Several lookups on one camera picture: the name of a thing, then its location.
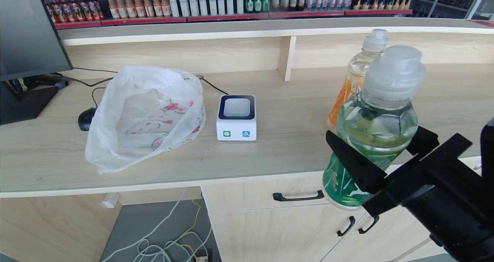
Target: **drawer handle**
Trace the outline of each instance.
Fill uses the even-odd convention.
[[[286,198],[282,193],[273,193],[273,199],[276,201],[303,201],[303,200],[314,200],[324,198],[323,191],[318,190],[317,195],[313,197],[301,197],[301,198]]]
[[[367,228],[366,230],[359,228],[359,234],[366,234],[378,221],[379,221],[379,216],[375,216],[374,221],[372,222],[372,225],[370,225],[369,228]]]
[[[350,230],[352,226],[355,224],[355,218],[353,216],[350,216],[348,219],[350,220],[350,225],[348,225],[348,227],[342,233],[340,230],[338,230],[337,231],[338,237],[342,237],[343,235],[345,235],[346,232],[348,232],[348,230]]]

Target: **clear liquid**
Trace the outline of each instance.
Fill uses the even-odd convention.
[[[385,108],[369,105],[360,92],[342,105],[337,119],[338,136],[382,170],[408,146],[418,128],[411,102],[385,103]],[[358,188],[335,154],[323,173],[323,192],[347,210],[359,209],[371,196]]]

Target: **green label bottle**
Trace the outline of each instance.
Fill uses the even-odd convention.
[[[262,12],[268,12],[269,6],[269,0],[262,0]]]

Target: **cabinet door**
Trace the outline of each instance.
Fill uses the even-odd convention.
[[[429,236],[427,229],[401,206],[382,214],[367,233],[358,232],[359,228],[367,230],[372,222],[366,213],[323,261],[390,261]]]
[[[332,205],[210,213],[223,262],[319,262],[341,239],[349,216]]]

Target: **bottle cap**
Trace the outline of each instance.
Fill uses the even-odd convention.
[[[362,90],[387,101],[412,98],[425,77],[422,53],[412,46],[391,46],[367,69]]]

